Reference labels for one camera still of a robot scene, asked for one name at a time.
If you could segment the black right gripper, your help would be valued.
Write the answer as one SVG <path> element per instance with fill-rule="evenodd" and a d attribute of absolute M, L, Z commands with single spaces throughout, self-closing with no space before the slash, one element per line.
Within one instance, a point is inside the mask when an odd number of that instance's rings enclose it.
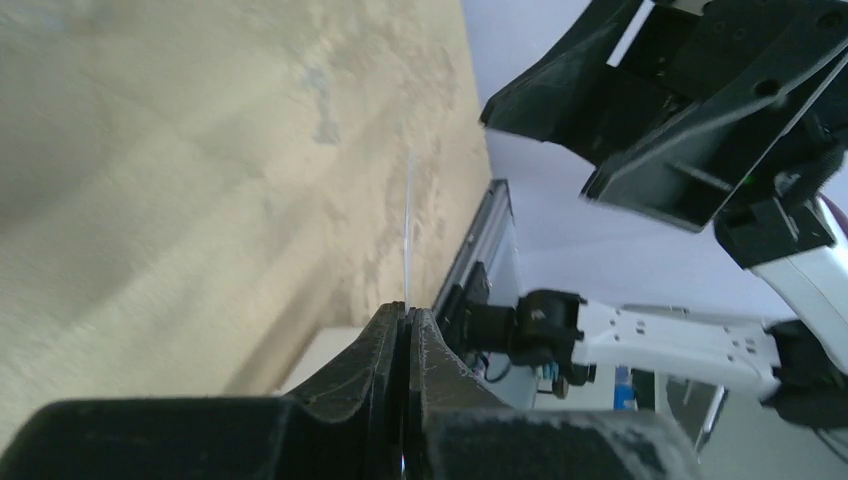
<path fill-rule="evenodd" d="M 640 5 L 590 2 L 480 120 L 594 165 L 645 135 L 582 195 L 699 232 L 844 68 L 847 5 L 711 1 L 689 19 L 662 2 L 611 66 Z"/>

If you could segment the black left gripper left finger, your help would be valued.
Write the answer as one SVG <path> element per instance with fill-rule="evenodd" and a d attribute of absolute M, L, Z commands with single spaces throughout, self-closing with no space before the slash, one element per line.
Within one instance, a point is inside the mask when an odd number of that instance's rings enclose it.
<path fill-rule="evenodd" d="M 1 458 L 5 479 L 397 479 L 401 303 L 283 396 L 49 404 Z"/>

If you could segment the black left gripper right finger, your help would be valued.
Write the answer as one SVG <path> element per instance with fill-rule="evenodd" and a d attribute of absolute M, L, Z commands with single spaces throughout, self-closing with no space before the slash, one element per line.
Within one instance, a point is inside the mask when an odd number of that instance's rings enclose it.
<path fill-rule="evenodd" d="M 503 403 L 447 347 L 427 309 L 407 316 L 410 479 L 698 479 L 688 438 L 641 411 L 538 411 Z"/>

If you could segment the light patterned credit card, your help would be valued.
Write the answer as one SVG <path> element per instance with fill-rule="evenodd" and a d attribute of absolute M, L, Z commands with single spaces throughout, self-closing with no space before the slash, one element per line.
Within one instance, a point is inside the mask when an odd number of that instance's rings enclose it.
<path fill-rule="evenodd" d="M 407 157 L 407 176 L 405 184 L 405 205 L 404 205 L 404 225 L 403 225 L 403 293 L 404 293 L 404 309 L 408 313 L 411 309 L 410 300 L 410 276 L 411 276 L 411 232 L 412 232 L 412 208 L 414 194 L 414 173 L 415 173 L 415 154 L 412 149 L 409 150 Z"/>

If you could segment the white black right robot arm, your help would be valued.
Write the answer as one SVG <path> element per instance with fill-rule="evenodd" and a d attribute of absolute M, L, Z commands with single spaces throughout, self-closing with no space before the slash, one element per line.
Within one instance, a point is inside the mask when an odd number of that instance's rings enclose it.
<path fill-rule="evenodd" d="M 561 145 L 594 170 L 590 201 L 700 232 L 792 309 L 787 320 L 536 290 L 467 346 L 566 381 L 618 364 L 744 391 L 786 421 L 847 423 L 847 223 L 822 194 L 847 150 L 843 1 L 592 1 L 535 64 L 486 103 L 492 130 Z"/>

